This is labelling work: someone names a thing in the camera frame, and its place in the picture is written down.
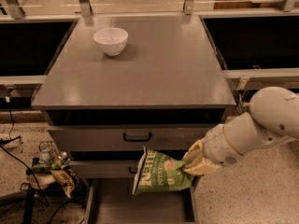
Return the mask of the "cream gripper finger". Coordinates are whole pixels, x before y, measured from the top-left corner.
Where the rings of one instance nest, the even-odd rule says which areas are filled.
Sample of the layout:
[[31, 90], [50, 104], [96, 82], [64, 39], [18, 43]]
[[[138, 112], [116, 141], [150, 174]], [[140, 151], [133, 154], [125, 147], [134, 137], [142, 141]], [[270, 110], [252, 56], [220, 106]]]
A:
[[212, 174], [222, 168], [211, 161], [210, 159], [203, 158], [200, 161], [193, 161], [191, 164], [187, 164], [183, 171], [189, 175], [207, 175]]
[[198, 164], [203, 158], [203, 144], [201, 140], [197, 140], [192, 144], [189, 150], [185, 153], [183, 160], [188, 164]]

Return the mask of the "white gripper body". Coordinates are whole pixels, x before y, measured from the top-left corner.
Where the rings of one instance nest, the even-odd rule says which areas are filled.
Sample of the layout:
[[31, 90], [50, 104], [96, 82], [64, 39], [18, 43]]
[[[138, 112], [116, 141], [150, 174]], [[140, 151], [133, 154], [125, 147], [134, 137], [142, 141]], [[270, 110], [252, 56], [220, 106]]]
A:
[[243, 158], [229, 143], [223, 124], [215, 126], [206, 133], [203, 151], [206, 158], [221, 166], [231, 166]]

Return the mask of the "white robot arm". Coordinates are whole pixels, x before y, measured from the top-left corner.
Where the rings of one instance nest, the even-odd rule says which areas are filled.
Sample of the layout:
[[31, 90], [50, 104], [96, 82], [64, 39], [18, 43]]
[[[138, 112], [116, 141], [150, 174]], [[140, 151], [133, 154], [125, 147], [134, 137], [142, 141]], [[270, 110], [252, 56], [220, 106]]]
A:
[[189, 148], [183, 160], [190, 175], [206, 175], [229, 167], [255, 149], [299, 139], [299, 94], [280, 87], [257, 91], [249, 111], [210, 129]]

